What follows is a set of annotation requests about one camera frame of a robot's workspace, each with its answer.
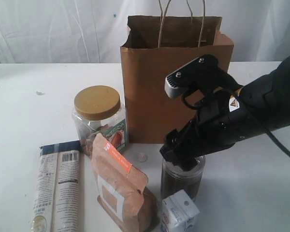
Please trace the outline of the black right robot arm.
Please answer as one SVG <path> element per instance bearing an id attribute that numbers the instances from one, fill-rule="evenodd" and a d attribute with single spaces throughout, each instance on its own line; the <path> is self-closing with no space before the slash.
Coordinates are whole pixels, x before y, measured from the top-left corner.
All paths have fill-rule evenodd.
<path id="1" fill-rule="evenodd" d="M 290 56 L 247 85 L 240 85 L 210 54 L 196 58 L 165 78 L 165 92 L 195 116 L 169 132 L 160 149 L 163 158 L 184 171 L 196 158 L 231 148 L 235 143 L 266 134 L 289 158 L 290 151 L 273 131 L 290 126 Z"/>

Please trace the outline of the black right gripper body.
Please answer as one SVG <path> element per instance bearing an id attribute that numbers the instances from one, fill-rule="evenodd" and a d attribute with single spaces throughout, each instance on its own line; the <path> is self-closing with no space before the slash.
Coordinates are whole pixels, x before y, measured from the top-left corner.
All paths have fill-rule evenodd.
<path id="1" fill-rule="evenodd" d="M 235 100 L 230 93 L 216 93 L 216 99 L 199 109 L 183 129 L 165 136 L 160 149 L 172 164 L 191 164 L 193 159 L 231 148 L 235 143 L 261 135 L 266 124 L 266 94 L 241 93 L 239 108 L 230 110 Z"/>

